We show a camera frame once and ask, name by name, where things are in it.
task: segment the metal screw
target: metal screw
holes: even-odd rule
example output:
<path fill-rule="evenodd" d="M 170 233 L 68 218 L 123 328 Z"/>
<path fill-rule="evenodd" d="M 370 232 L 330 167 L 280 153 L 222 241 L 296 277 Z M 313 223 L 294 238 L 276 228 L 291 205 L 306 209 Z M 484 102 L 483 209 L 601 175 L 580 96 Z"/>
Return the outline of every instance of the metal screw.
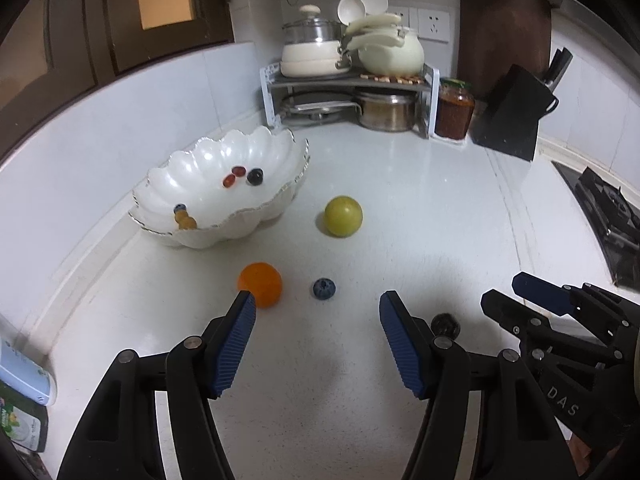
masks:
<path fill-rule="evenodd" d="M 518 353 L 515 350 L 511 350 L 511 348 L 507 348 L 506 350 L 503 350 L 502 357 L 504 357 L 505 359 L 507 359 L 507 361 L 511 363 L 516 362 L 520 358 Z"/>
<path fill-rule="evenodd" d="M 202 339 L 196 335 L 192 335 L 184 340 L 184 347 L 193 350 L 202 344 Z"/>
<path fill-rule="evenodd" d="M 119 363 L 128 363 L 135 357 L 133 350 L 123 350 L 118 354 L 118 362 Z"/>
<path fill-rule="evenodd" d="M 448 337 L 444 337 L 443 335 L 439 335 L 436 339 L 434 339 L 433 344 L 442 350 L 451 348 L 451 346 L 453 345 L 451 339 L 449 339 Z"/>

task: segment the light blue container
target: light blue container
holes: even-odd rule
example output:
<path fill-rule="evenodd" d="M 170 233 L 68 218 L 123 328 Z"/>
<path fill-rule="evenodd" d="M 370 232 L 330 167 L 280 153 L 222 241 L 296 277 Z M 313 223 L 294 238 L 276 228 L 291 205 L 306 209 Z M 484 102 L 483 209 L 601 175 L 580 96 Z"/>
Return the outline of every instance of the light blue container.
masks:
<path fill-rule="evenodd" d="M 56 400 L 56 383 L 41 366 L 0 338 L 0 380 L 43 406 Z"/>

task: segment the white countertop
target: white countertop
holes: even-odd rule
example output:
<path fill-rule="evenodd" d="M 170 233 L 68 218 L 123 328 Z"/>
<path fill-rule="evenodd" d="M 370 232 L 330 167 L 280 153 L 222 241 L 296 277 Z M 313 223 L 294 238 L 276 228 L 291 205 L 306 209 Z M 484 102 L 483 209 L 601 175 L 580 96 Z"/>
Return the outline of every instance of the white countertop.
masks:
<path fill-rule="evenodd" d="M 517 339 L 485 318 L 482 294 L 513 296 L 525 270 L 558 284 L 611 285 L 598 243 L 551 163 L 529 164 L 469 144 L 353 124 L 296 132 L 308 137 L 306 182 L 284 215 L 248 238 L 193 251 L 137 234 L 68 320 L 50 354 L 58 400 L 50 407 L 44 460 L 55 475 L 68 440 L 116 354 L 169 351 L 200 334 L 236 296 L 236 277 L 266 261 L 282 274 L 277 306 L 259 310 L 231 389 L 212 403 L 236 478 L 400 478 L 426 404 L 402 386 L 378 319 L 378 300 L 398 291 L 414 316 L 451 312 L 468 351 L 497 354 Z M 332 197 L 364 210 L 346 239 L 316 226 Z M 312 283 L 337 285 L 315 300 Z M 168 479 L 178 479 L 166 396 L 159 427 Z"/>

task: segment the green jar lid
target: green jar lid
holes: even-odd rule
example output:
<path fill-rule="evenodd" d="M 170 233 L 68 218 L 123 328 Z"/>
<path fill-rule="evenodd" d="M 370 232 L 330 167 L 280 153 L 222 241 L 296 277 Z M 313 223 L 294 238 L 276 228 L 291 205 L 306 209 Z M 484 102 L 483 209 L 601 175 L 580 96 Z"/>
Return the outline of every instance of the green jar lid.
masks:
<path fill-rule="evenodd" d="M 464 88 L 469 90 L 469 88 L 471 88 L 471 85 L 469 83 L 467 83 L 466 81 L 460 81 L 460 79 L 453 79 L 450 77 L 443 77 L 440 80 L 440 83 L 443 85 L 448 85 L 448 86 L 453 86 L 455 88 Z"/>

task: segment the green fruit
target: green fruit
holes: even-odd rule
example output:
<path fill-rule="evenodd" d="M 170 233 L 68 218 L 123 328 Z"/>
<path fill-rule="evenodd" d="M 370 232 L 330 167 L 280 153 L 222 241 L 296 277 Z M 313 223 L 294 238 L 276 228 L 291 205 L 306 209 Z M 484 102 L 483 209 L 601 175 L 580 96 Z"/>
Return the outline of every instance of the green fruit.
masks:
<path fill-rule="evenodd" d="M 362 208 L 350 196 L 337 196 L 324 208 L 324 226 L 334 236 L 351 236 L 362 225 Z"/>

